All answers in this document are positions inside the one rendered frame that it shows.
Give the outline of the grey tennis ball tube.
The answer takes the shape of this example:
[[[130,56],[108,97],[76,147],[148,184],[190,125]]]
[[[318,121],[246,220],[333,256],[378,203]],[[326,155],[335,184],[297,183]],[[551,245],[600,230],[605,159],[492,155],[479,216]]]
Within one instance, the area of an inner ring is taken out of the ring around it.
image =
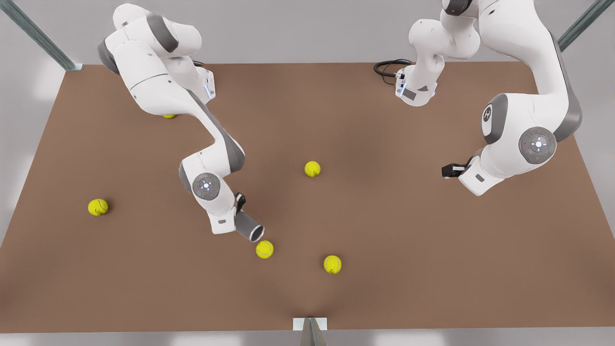
[[[244,211],[239,211],[235,215],[235,230],[254,243],[263,236],[264,226],[244,213]]]

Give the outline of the silver frame post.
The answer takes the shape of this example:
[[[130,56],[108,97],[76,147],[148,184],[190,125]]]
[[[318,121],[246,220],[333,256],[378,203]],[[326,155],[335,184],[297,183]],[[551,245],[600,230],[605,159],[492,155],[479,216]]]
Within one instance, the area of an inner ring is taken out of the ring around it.
[[[594,0],[587,10],[559,37],[560,51],[568,48],[615,0]]]
[[[67,72],[78,72],[83,64],[74,63],[31,18],[13,2],[13,0],[0,0],[0,9],[11,18],[31,39],[37,43],[51,58]]]
[[[327,346],[327,342],[322,331],[328,329],[327,318],[309,317],[294,318],[293,331],[301,330],[299,346]]]

